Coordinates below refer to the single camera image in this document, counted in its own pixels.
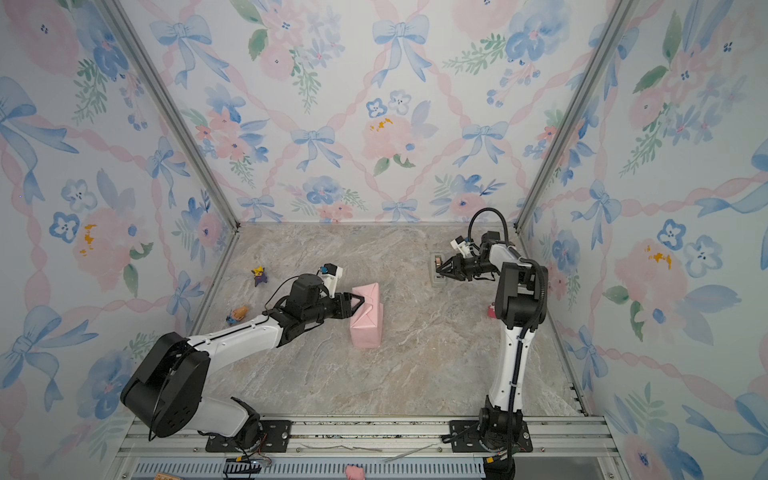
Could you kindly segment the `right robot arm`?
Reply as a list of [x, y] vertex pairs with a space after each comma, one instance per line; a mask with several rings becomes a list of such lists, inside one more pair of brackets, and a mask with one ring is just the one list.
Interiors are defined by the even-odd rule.
[[501, 347], [496, 374], [480, 412], [479, 439], [497, 455], [530, 452], [523, 382], [531, 344], [546, 318], [548, 271], [523, 257], [495, 231], [485, 233], [478, 244], [468, 237], [457, 237], [451, 247], [455, 254], [435, 267], [439, 277], [497, 281], [493, 313], [500, 322]]

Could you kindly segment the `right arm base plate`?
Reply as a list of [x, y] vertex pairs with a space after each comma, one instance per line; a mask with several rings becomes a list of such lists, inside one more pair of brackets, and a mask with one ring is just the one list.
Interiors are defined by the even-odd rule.
[[[505, 426], [481, 428], [478, 420], [451, 420], [448, 427], [449, 432], [442, 441], [449, 444], [454, 453], [503, 452], [510, 442]], [[513, 427], [511, 442], [513, 453], [533, 451], [532, 436], [525, 421]]]

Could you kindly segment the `purple wrapping paper sheet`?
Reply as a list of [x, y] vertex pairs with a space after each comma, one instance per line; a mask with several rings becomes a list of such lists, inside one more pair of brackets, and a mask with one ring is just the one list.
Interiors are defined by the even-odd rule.
[[375, 349], [383, 336], [383, 304], [378, 283], [352, 288], [352, 293], [363, 298], [362, 305], [350, 318], [352, 344], [358, 349]]

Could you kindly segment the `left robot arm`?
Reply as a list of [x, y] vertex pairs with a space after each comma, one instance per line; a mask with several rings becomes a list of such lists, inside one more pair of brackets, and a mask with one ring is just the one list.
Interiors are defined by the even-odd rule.
[[270, 299], [251, 320], [188, 338], [168, 333], [156, 341], [120, 394], [121, 403], [148, 427], [150, 439], [193, 429], [253, 449], [264, 437], [260, 414], [235, 397], [205, 397], [209, 375], [252, 354], [283, 347], [327, 320], [382, 311], [375, 295], [339, 291], [330, 274], [300, 274], [289, 281], [290, 292]]

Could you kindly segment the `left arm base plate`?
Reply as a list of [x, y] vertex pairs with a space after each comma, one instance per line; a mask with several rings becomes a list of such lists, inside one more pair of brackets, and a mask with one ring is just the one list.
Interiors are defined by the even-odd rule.
[[207, 453], [286, 453], [293, 423], [290, 420], [260, 420], [246, 424], [235, 437], [209, 434]]

